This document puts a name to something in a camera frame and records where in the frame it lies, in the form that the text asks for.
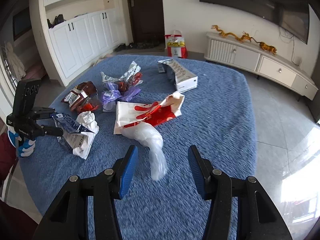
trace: carpet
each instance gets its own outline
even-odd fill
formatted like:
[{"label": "carpet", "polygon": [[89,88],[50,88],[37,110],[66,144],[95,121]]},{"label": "carpet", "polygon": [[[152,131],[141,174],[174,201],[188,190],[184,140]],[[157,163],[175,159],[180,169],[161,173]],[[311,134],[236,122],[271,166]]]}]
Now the carpet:
[{"label": "carpet", "polygon": [[[157,61],[167,57],[121,55],[91,67],[52,103],[58,112],[70,114],[61,99],[75,85],[92,81],[103,90],[100,71],[121,76],[134,60],[143,74],[141,93],[133,102],[152,103],[175,91],[165,74],[158,73]],[[245,77],[230,68],[201,61],[178,59],[198,75],[198,87],[184,93],[182,115],[158,125],[164,139],[163,151],[169,171],[159,182],[150,177],[148,149],[122,135],[114,135],[115,113],[96,115],[100,126],[87,160],[72,155],[55,137],[39,137],[34,153],[20,159],[29,193],[44,214],[66,180],[73,174],[95,176],[112,167],[131,144],[139,160],[129,192],[115,201],[123,239],[201,239],[210,201],[203,201],[188,165],[188,147],[195,144],[202,157],[229,176],[245,179],[256,165],[256,131],[251,96]],[[54,125],[52,120],[39,123]],[[236,202],[233,202],[230,239],[236,237]],[[89,236],[94,239],[92,199],[89,199]]]}]

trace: glove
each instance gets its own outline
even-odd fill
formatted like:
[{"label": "glove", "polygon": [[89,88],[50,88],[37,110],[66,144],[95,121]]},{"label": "glove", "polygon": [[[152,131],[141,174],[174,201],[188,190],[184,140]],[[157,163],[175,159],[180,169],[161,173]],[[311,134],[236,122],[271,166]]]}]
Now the glove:
[{"label": "glove", "polygon": [[[11,142],[11,144],[15,146],[15,139],[17,138],[19,141],[21,141],[21,138],[19,136],[19,134],[14,130],[14,128],[12,126],[8,126],[8,137],[9,140]],[[31,155],[31,153],[33,153],[33,150],[36,146],[35,144],[36,140],[32,141],[32,140],[25,140],[23,145],[19,146],[18,148],[18,156],[23,158],[23,157],[28,157]]]}]

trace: golden figurine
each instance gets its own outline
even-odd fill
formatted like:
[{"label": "golden figurine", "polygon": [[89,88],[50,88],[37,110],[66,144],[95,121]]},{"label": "golden figurine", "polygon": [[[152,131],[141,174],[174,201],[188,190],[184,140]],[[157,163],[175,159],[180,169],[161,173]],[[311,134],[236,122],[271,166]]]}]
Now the golden figurine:
[{"label": "golden figurine", "polygon": [[259,46],[261,49],[265,51],[270,51],[273,54],[277,53],[277,49],[274,46],[269,46],[262,41],[260,42],[256,41],[253,37],[250,37],[249,33],[243,32],[244,34],[242,35],[241,38],[239,38],[234,33],[225,33],[223,30],[219,29],[218,25],[212,25],[211,29],[216,29],[222,37],[227,37],[228,35],[232,35],[237,41],[240,41],[240,42],[244,42],[244,40],[249,40],[251,42],[251,39],[253,39],[256,43],[259,43]]}]

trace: bolt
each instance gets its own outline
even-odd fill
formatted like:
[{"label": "bolt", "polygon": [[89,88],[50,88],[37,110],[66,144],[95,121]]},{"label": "bolt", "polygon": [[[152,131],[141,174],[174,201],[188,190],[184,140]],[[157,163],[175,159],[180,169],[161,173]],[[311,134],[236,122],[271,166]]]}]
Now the bolt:
[{"label": "bolt", "polygon": [[78,176],[77,176],[77,175],[72,175],[69,180],[70,180],[71,182],[75,182],[75,181],[77,181],[77,179],[78,179]]},{"label": "bolt", "polygon": [[254,176],[249,176],[248,181],[251,183],[255,183],[257,181],[257,179]]},{"label": "bolt", "polygon": [[213,171],[212,171],[212,173],[214,174],[214,175],[221,175],[221,171],[219,170],[219,169],[214,169]]},{"label": "bolt", "polygon": [[106,169],[104,171],[104,174],[106,174],[106,175],[111,175],[112,173],[113,173],[113,169]]}]

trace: person's hand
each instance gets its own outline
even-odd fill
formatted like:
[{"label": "person's hand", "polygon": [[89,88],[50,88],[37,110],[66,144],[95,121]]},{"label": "person's hand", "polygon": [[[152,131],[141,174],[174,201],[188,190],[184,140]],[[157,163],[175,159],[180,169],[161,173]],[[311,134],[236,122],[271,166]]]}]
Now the person's hand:
[{"label": "person's hand", "polygon": [[[15,139],[17,138],[19,141],[21,141],[21,138],[19,136],[19,134],[14,130],[14,128],[12,126],[8,126],[8,137],[9,140],[11,142],[11,144],[15,146]],[[18,156],[19,157],[28,157],[31,155],[31,153],[33,153],[33,150],[36,146],[36,140],[32,141],[32,140],[25,140],[23,145],[19,146],[18,148]]]}]

